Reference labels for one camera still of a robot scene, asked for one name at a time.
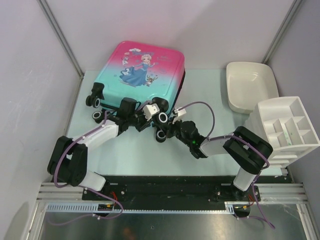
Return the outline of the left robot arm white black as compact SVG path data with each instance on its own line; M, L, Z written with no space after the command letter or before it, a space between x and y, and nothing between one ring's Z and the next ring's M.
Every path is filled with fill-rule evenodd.
M129 127L142 131L159 112L158 105L151 101L136 108L135 100L124 98L117 111L105 111L101 123L89 132L73 138L64 135L59 137L47 167L55 186L93 189L93 194L98 199L107 199L111 188L106 184L105 177L88 170L89 153L118 137Z

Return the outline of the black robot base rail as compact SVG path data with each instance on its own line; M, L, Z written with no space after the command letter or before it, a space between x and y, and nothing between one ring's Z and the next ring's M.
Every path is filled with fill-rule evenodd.
M101 193L116 196L125 210L217 211L226 202L262 200L262 178L246 193L231 186L232 176L108 176Z

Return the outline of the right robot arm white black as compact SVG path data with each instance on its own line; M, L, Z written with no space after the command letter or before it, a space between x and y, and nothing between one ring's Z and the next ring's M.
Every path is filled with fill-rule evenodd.
M229 154L239 165L239 170L230 188L231 196L242 201L249 194L249 187L257 180L262 170L268 168L268 158L273 147L244 126L227 135L212 138L199 134L193 121L170 122L164 129L167 138L175 137L184 143L196 159Z

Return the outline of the pink and teal children's suitcase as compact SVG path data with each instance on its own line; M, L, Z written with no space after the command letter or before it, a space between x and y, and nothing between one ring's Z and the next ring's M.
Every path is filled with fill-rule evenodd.
M101 123L104 112L114 113L124 98L133 99L138 109L151 101L160 113L152 117L155 139L163 143L171 111L185 78L185 57L174 49L133 41L120 43L97 75L85 104L96 110L92 118Z

